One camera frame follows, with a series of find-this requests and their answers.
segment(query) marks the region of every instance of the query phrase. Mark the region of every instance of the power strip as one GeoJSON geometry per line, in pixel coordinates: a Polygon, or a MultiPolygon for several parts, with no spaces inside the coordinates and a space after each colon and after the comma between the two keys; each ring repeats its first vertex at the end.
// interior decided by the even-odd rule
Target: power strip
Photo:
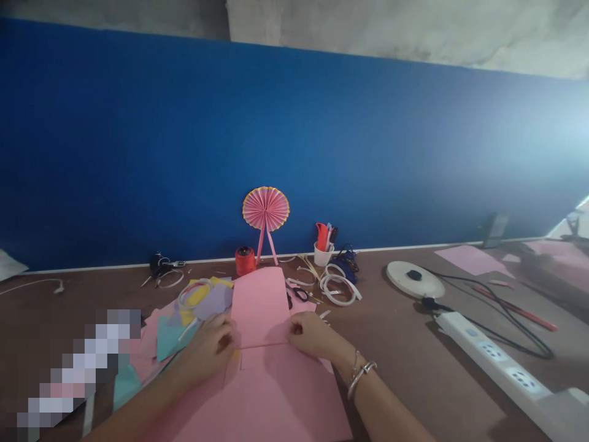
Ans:
{"type": "Polygon", "coordinates": [[[458,312],[436,322],[553,442],[587,440],[589,395],[576,388],[551,393],[458,312]]]}

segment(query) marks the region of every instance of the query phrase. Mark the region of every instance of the red spool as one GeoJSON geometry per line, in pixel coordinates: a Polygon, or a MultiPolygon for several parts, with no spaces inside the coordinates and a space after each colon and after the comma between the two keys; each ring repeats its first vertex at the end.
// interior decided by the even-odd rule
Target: red spool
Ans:
{"type": "Polygon", "coordinates": [[[235,252],[237,274],[243,276],[256,270],[256,257],[251,247],[240,247],[235,252]]]}

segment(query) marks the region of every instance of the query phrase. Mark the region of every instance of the paper fan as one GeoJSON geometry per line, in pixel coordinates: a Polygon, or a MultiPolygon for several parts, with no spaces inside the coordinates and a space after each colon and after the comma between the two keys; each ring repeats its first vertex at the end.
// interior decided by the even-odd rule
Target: paper fan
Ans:
{"type": "Polygon", "coordinates": [[[276,257],[270,232],[280,228],[288,218],[290,208],[286,196],[274,187],[258,187],[245,197],[243,213],[245,221],[250,226],[260,229],[256,264],[260,263],[264,230],[266,230],[272,255],[274,256],[274,263],[278,265],[278,258],[276,257]]]}

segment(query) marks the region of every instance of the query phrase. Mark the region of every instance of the cup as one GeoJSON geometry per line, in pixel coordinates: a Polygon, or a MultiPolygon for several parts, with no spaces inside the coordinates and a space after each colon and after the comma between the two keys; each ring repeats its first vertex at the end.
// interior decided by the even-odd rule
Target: cup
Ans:
{"type": "Polygon", "coordinates": [[[329,252],[322,252],[317,248],[317,242],[315,243],[315,255],[313,259],[315,260],[315,265],[318,267],[325,267],[329,264],[329,260],[331,259],[331,254],[333,253],[333,244],[329,245],[329,252]]]}

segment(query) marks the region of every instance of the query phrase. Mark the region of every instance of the black scissors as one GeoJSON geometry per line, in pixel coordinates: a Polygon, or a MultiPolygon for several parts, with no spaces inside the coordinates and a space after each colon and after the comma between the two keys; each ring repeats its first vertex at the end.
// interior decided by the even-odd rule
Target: black scissors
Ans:
{"type": "Polygon", "coordinates": [[[287,286],[287,298],[288,298],[288,309],[292,310],[293,309],[293,299],[290,296],[290,294],[288,294],[289,290],[292,290],[294,295],[299,298],[302,302],[307,302],[309,300],[309,294],[307,293],[306,290],[300,289],[299,287],[291,287],[290,285],[288,285],[288,283],[286,283],[287,286]]]}

